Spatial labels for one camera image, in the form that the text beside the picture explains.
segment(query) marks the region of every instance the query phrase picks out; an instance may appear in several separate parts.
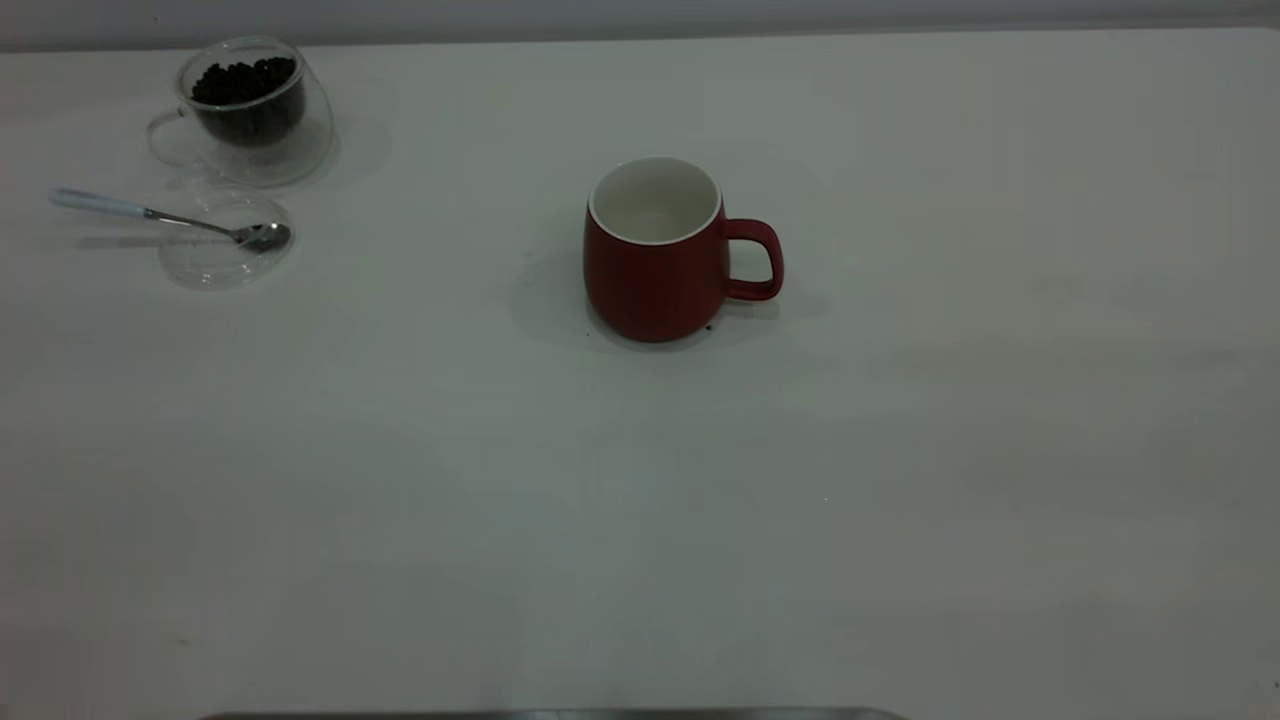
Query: white table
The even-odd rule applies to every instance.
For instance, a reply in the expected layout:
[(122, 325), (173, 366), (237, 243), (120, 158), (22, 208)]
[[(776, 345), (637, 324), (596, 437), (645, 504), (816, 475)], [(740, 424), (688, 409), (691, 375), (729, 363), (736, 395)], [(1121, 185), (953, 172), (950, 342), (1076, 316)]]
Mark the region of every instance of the white table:
[[(1217, 720), (1271, 678), (1280, 35), (307, 55), (340, 142), (224, 293), (44, 200), (173, 177), (186, 53), (0, 56), (6, 720)], [(787, 260), (675, 347), (580, 279), (650, 152)]]

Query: spoon handle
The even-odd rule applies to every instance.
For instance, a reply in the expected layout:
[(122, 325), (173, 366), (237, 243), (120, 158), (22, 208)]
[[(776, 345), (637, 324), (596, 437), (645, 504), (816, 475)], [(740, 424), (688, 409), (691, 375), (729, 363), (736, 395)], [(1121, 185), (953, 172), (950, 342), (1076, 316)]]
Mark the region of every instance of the spoon handle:
[(105, 195), (95, 195), (83, 190), (70, 190), (68, 187), (55, 187), (49, 191), (49, 201), (63, 208), (76, 208), (77, 210), (92, 210), (93, 213), (106, 213), (109, 215), (123, 215), (125, 218), (146, 218), (147, 209), (137, 202), (116, 200)]
[(172, 225), (187, 225), (188, 228), (204, 228), (206, 231), (215, 232), (218, 234), (224, 234), (237, 243), (244, 242), (244, 238), (238, 237), (234, 232), (220, 228), (218, 225), (211, 225), (209, 223), (202, 223), (200, 220), (192, 220), (191, 218), (183, 218), (182, 215), (170, 215), (169, 213), (161, 213), (160, 210), (152, 210), (137, 202), (129, 202), (128, 200), (116, 200), (115, 197), (108, 197), (105, 195), (97, 195), (95, 192), (84, 192), (83, 190), (72, 190), (69, 187), (55, 187), (49, 191), (49, 201), (54, 205), (61, 205), (63, 208), (74, 208), (77, 210), (90, 210), (92, 213), (106, 213), (108, 215), (123, 215), (125, 218), (142, 218), (145, 220), (159, 220), (161, 223), (169, 223)]

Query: double-walled glass cup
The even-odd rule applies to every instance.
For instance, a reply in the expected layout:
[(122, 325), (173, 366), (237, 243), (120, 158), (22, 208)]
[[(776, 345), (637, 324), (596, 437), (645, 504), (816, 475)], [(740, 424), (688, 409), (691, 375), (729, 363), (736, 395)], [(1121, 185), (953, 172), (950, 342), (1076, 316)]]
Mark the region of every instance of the double-walled glass cup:
[[(214, 65), (283, 58), (293, 73), (279, 87), (246, 102), (210, 105), (192, 97)], [(204, 164), (236, 182), (259, 187), (293, 182), (316, 169), (333, 142), (329, 99), (302, 53), (274, 37), (237, 37), (205, 47), (178, 70), (180, 105), (147, 126), (151, 152), (173, 167)], [(173, 129), (180, 128), (182, 138)]]

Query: mug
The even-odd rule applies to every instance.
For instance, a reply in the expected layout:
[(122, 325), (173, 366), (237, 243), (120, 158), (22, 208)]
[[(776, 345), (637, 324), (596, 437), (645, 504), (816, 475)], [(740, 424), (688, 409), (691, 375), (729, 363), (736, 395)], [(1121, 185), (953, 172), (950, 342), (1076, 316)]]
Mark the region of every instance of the mug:
[[(225, 72), (237, 63), (269, 61), (292, 67), (292, 73), (260, 97), (215, 105), (193, 96), (215, 65)], [(319, 167), (333, 142), (333, 113), (324, 88), (302, 53), (274, 37), (237, 37), (205, 47), (178, 70), (174, 92), (178, 109), (147, 124), (147, 146), (168, 165), (205, 164), (244, 184), (276, 186)], [(160, 128), (170, 123), (187, 131), (187, 147), (177, 152), (157, 140)]]
[[(730, 278), (730, 240), (763, 245), (772, 279)], [(716, 181), (676, 158), (625, 163), (595, 186), (586, 202), (582, 268), (600, 318), (644, 342), (704, 327), (726, 297), (769, 300), (782, 288), (782, 247), (773, 228), (726, 219)]]

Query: metal spoon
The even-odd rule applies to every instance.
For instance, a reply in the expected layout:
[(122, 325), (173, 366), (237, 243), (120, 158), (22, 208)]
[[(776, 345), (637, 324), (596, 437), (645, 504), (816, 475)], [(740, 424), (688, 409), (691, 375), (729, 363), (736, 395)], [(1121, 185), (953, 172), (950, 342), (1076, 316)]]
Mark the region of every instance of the metal spoon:
[(160, 210), (152, 210), (151, 208), (145, 208), (136, 202), (116, 200), (104, 195), (95, 195), (82, 190), (69, 190), (65, 187), (55, 187), (54, 190), (50, 190), (49, 201), (54, 205), (76, 208), (77, 210), (123, 215), (125, 218), (142, 218), (173, 225), (186, 225), (189, 228), (204, 228), (206, 231), (224, 234), (234, 240), (236, 245), (253, 252), (266, 252), (268, 250), (280, 247), (285, 242), (289, 242), (289, 238), (293, 237), (293, 231), (289, 229), (289, 225), (283, 223), (266, 223), (229, 231), (227, 228), (211, 225), (200, 220), (192, 220), (191, 218), (182, 218), (178, 215), (170, 215), (169, 213), (161, 213)]

